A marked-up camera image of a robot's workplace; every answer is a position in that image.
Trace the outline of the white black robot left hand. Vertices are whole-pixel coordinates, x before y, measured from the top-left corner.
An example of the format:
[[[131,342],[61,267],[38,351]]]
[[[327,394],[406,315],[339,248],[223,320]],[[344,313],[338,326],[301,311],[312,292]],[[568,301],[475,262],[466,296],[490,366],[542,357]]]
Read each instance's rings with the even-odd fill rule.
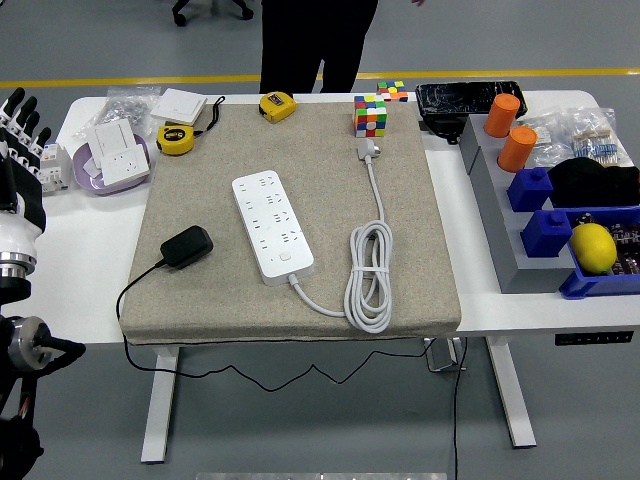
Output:
[[[1,250],[35,257],[35,241],[46,228],[38,173],[51,136],[40,122],[37,99],[21,87],[1,105]]]

